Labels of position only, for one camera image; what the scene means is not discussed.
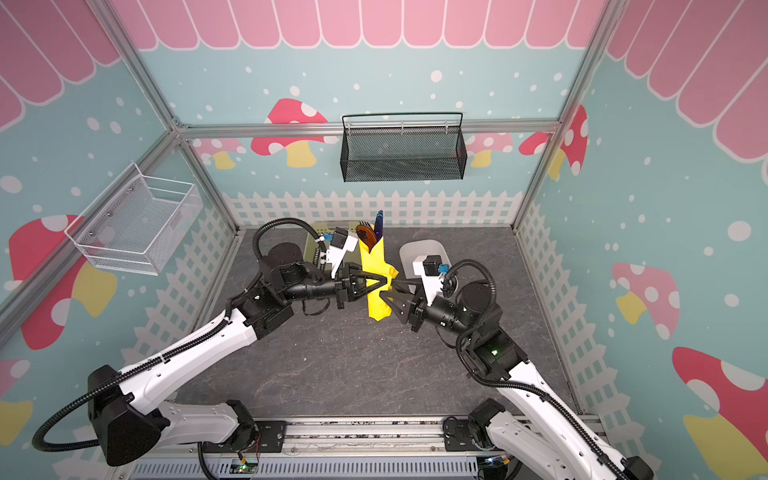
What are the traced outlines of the purple knife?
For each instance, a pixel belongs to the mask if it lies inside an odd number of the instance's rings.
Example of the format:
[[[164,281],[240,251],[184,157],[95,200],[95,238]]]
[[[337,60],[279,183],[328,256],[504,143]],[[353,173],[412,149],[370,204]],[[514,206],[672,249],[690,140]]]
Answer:
[[[383,238],[383,229],[384,229],[384,211],[379,210],[377,212],[377,215],[375,217],[375,222],[374,222],[374,234],[375,234],[376,243],[378,243]]]

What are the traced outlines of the yellow paper napkin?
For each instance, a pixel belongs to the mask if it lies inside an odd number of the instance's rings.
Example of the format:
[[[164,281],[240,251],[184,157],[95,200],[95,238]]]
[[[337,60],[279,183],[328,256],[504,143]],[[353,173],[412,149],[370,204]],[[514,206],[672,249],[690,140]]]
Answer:
[[[378,275],[378,278],[367,279],[366,285],[375,286],[381,282],[382,277],[385,278],[383,285],[367,295],[369,317],[375,321],[381,321],[390,316],[392,309],[381,299],[379,293],[391,289],[391,283],[399,275],[399,271],[385,258],[384,239],[379,240],[372,250],[369,250],[362,240],[359,241],[359,247],[363,270]]]

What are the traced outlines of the black mesh wall basket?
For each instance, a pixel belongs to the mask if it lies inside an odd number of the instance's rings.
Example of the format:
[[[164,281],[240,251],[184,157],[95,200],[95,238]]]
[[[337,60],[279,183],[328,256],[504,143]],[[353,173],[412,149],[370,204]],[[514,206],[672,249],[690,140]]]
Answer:
[[[461,112],[348,114],[340,167],[346,182],[461,180],[468,152]]]

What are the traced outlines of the purple spoon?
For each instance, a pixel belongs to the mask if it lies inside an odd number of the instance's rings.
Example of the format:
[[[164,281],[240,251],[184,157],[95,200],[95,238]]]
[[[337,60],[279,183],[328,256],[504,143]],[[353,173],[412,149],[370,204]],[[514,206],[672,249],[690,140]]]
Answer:
[[[376,243],[378,242],[378,238],[376,236],[376,233],[368,222],[360,222],[355,227],[355,233],[360,241],[363,242],[363,244],[366,246],[368,251],[371,251]]]

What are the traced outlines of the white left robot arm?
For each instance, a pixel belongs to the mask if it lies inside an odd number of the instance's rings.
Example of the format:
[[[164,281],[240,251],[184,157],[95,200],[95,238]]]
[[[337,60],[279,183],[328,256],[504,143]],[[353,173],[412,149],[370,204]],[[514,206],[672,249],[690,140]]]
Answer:
[[[108,465],[129,464],[156,447],[209,443],[230,451],[254,447],[258,426],[244,404],[172,403],[170,395],[228,355],[245,348],[290,319],[295,302],[356,301],[385,286],[385,276],[341,264],[324,272],[303,259],[293,243],[281,243],[259,260],[255,283],[230,306],[192,334],[141,365],[120,371],[104,366],[92,386],[112,386],[88,403],[88,416]]]

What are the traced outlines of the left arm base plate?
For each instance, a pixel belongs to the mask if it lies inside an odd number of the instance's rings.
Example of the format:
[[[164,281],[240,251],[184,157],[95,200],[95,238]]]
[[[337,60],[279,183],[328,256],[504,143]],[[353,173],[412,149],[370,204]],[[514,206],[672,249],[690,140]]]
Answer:
[[[288,423],[283,420],[256,420],[255,425],[256,437],[244,453],[281,453],[286,440]]]

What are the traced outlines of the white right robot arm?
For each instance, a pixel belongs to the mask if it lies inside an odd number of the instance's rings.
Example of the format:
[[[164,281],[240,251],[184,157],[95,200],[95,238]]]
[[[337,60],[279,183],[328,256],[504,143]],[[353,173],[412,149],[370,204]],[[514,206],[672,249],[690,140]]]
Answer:
[[[503,450],[542,479],[652,479],[639,456],[609,445],[548,385],[520,346],[500,327],[501,309],[489,281],[473,281],[452,300],[428,299],[412,281],[380,294],[402,323],[431,324],[456,334],[468,376],[497,390],[525,417],[518,421],[488,399],[470,415],[475,441]]]

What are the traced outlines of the white plastic tub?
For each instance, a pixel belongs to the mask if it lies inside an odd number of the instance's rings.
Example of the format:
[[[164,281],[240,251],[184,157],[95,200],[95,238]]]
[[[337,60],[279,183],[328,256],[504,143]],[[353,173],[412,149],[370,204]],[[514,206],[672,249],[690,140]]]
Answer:
[[[406,278],[417,278],[418,275],[414,272],[413,262],[418,257],[429,255],[439,255],[443,264],[451,266],[447,251],[443,244],[437,240],[425,239],[403,244],[399,249],[399,258],[404,276]]]

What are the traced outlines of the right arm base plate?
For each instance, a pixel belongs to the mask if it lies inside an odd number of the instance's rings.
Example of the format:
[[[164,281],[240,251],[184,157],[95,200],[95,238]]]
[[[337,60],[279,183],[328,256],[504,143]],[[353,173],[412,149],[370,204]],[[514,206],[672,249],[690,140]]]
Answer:
[[[442,433],[444,448],[448,452],[490,451],[492,447],[479,427],[468,418],[445,417]]]

